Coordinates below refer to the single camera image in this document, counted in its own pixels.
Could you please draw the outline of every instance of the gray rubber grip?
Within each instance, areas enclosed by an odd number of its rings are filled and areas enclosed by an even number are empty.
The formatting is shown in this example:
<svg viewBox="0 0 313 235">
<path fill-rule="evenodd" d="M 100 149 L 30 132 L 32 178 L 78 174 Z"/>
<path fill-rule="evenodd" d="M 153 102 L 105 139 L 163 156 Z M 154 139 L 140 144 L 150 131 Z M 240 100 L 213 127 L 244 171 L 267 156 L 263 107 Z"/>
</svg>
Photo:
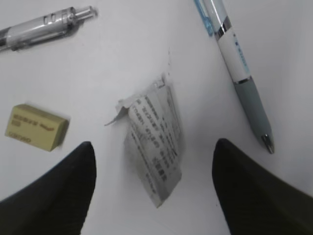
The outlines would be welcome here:
<svg viewBox="0 0 313 235">
<path fill-rule="evenodd" d="M 253 79 L 251 78 L 242 84 L 235 83 L 234 85 L 251 129 L 258 141 L 263 144 L 263 135 L 268 135 L 273 139 L 270 123 Z"/>
</svg>

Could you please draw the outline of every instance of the pen clip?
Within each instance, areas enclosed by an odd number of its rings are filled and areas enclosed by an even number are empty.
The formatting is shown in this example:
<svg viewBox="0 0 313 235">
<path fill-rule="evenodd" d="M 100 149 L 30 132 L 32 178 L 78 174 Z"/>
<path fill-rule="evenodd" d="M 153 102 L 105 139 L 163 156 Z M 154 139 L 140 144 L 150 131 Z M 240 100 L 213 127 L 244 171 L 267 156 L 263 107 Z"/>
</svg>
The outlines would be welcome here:
<svg viewBox="0 0 313 235">
<path fill-rule="evenodd" d="M 204 23 L 204 26 L 206 28 L 206 31 L 208 32 L 209 36 L 212 37 L 214 30 L 213 30 L 213 26 L 212 26 L 212 21 L 208 16 L 206 7 L 204 6 L 204 3 L 202 2 L 202 0 L 194 0 L 196 7 L 200 13 L 200 16 L 202 18 L 202 21 Z"/>
</svg>

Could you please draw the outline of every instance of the receipt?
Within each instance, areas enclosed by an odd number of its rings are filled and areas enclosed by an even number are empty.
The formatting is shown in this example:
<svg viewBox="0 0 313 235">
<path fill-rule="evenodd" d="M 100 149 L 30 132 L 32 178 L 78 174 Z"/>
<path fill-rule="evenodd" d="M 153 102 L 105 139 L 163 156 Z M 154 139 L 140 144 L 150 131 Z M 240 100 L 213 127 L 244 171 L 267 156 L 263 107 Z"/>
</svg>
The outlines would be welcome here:
<svg viewBox="0 0 313 235">
<path fill-rule="evenodd" d="M 170 196 L 181 179 L 181 130 L 171 89 L 158 80 L 143 93 L 119 101 L 118 115 L 128 115 L 125 152 L 156 207 Z"/>
</svg>

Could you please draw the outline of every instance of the eraser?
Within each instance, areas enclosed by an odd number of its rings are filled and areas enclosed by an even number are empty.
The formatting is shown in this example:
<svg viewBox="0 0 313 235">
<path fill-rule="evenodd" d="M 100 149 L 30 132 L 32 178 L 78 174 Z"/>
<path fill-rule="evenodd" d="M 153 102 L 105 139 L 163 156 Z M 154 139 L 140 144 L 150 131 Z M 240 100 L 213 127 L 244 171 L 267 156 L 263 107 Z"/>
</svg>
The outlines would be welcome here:
<svg viewBox="0 0 313 235">
<path fill-rule="evenodd" d="M 68 120 L 27 104 L 13 107 L 5 135 L 52 151 L 64 137 Z"/>
</svg>

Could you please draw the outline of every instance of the table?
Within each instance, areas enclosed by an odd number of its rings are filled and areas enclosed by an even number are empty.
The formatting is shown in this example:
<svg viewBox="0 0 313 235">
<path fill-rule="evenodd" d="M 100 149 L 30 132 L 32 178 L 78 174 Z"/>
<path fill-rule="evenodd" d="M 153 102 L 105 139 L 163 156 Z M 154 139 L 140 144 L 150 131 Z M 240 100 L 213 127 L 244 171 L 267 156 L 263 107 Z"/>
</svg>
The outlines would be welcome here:
<svg viewBox="0 0 313 235">
<path fill-rule="evenodd" d="M 0 199 L 91 141 L 98 176 L 83 235 L 229 234 L 211 178 L 219 138 L 313 196 L 313 2 L 224 2 L 271 121 L 275 155 L 253 136 L 192 0 L 6 0 L 0 28 L 69 6 L 96 6 L 99 16 L 73 37 L 0 54 Z M 162 73 L 175 88 L 186 151 L 182 181 L 156 209 L 124 158 L 127 122 L 104 124 L 119 99 Z M 62 147 L 48 153 L 4 136 L 12 107 L 25 102 L 71 117 Z"/>
</svg>

